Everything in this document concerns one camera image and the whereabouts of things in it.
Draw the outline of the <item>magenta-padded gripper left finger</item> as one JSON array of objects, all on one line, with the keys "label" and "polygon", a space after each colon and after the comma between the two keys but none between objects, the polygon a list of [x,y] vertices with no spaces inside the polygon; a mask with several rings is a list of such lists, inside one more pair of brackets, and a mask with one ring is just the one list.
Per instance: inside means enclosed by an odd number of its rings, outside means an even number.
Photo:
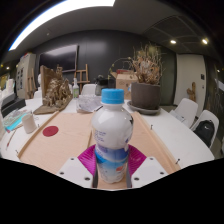
[{"label": "magenta-padded gripper left finger", "polygon": [[96,188],[98,170],[95,146],[90,146],[78,157],[70,157],[56,175],[84,188]]}]

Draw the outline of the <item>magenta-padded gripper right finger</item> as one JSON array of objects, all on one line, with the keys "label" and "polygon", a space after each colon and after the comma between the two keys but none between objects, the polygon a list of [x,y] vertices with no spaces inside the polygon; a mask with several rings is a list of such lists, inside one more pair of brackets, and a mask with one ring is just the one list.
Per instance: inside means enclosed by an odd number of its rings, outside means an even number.
[{"label": "magenta-padded gripper right finger", "polygon": [[128,188],[140,188],[167,175],[155,157],[146,157],[134,146],[129,146],[126,170]]}]

